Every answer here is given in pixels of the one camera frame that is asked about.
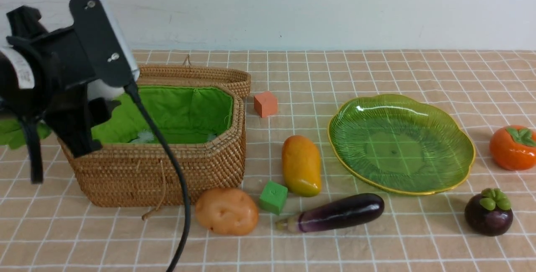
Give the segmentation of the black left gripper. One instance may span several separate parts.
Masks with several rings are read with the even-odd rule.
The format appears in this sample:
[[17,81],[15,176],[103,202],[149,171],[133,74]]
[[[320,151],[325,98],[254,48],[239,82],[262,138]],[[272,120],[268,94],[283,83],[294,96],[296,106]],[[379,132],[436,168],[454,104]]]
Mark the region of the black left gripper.
[[95,80],[74,22],[48,31],[38,9],[21,6],[6,14],[11,34],[1,48],[1,116],[15,119],[23,131],[32,184],[44,180],[38,123],[43,121],[82,157],[102,149],[92,127],[111,118],[114,99],[88,99]]

